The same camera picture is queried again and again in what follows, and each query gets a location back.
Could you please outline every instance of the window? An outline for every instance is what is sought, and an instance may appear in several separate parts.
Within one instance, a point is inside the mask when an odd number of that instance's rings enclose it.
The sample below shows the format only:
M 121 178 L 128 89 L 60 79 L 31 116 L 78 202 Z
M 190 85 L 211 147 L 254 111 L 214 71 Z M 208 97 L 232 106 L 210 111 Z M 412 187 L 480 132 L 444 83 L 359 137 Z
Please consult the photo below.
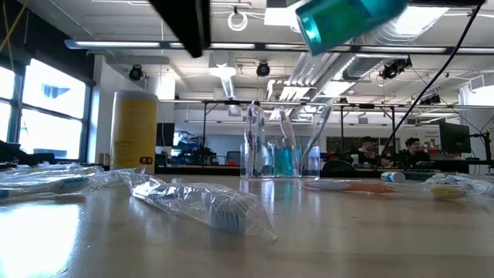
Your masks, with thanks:
M 19 143 L 28 154 L 79 160 L 87 142 L 86 84 L 35 59 L 25 68 Z
M 7 141 L 10 111 L 10 105 L 6 103 L 0 103 L 0 140 L 4 142 Z
M 15 73 L 0 67 L 0 97 L 12 99 L 14 94 Z
M 40 61 L 25 69 L 23 103 L 82 119 L 85 96 L 86 84 Z
M 28 154 L 54 153 L 55 158 L 78 159 L 82 123 L 22 110 L 19 143 Z

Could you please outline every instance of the white table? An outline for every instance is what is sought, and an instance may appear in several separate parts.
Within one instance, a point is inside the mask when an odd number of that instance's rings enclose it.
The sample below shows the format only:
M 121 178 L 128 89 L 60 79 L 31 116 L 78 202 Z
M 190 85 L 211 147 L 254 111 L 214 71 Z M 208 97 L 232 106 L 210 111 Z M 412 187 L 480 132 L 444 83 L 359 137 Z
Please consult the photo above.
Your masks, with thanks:
M 116 188 L 0 205 L 0 277 L 494 276 L 494 206 L 486 203 L 316 192 L 236 177 L 173 180 L 258 194 L 279 239 L 221 232 Z

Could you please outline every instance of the ceiling light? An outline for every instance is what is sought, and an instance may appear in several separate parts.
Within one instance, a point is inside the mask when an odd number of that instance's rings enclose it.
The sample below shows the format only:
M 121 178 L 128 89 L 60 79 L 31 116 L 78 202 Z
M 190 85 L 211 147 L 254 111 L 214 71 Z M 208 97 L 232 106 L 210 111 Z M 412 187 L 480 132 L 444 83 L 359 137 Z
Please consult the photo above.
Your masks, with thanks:
M 251 2 L 211 2 L 212 7 L 245 7 L 251 8 Z
M 303 44 L 266 44 L 266 49 L 273 50 L 306 50 L 307 46 Z
M 373 53 L 443 53 L 445 47 L 407 47 L 407 46 L 362 46 L 362 52 Z
M 77 46 L 85 48 L 157 48 L 160 47 L 159 42 L 99 42 L 99 41 L 75 41 Z
M 179 42 L 170 42 L 170 43 L 169 43 L 169 46 L 170 46 L 171 48 L 181 48 L 181 49 L 183 49 L 183 48 L 184 48 L 184 45 L 183 45 L 183 44 L 181 44 L 181 43 L 179 43 Z
M 494 48 L 477 48 L 477 47 L 462 47 L 458 50 L 460 54 L 482 54 L 482 53 L 494 53 Z
M 201 100 L 159 100 L 161 103 L 202 103 Z
M 212 43 L 212 49 L 254 49 L 253 43 Z
M 357 53 L 357 58 L 407 59 L 408 55 Z
M 288 101 L 261 101 L 261 105 L 301 105 L 299 102 L 288 102 Z

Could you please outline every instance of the man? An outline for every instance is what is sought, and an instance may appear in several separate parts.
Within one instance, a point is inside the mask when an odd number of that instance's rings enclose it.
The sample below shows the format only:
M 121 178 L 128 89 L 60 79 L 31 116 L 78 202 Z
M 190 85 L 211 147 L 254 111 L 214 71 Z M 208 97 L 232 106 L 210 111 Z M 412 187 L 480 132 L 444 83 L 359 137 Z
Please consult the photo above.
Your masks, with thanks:
M 370 136 L 362 138 L 362 145 L 358 149 L 358 161 L 359 164 L 364 164 L 365 162 L 376 165 L 377 155 L 374 153 L 374 139 Z M 389 160 L 382 158 L 381 165 L 387 167 L 390 164 Z
M 411 137 L 408 138 L 404 144 L 408 149 L 408 152 L 405 154 L 406 165 L 413 166 L 417 164 L 425 164 L 431 161 L 428 154 L 420 149 L 420 139 Z

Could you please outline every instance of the blue mouthwash bottle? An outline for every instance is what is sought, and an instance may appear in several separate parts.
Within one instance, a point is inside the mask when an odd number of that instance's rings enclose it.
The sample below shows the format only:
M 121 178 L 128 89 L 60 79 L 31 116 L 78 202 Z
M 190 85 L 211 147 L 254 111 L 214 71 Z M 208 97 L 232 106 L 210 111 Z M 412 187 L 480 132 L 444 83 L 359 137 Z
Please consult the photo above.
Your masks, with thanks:
M 400 15 L 406 0 L 312 0 L 295 13 L 313 56 Z

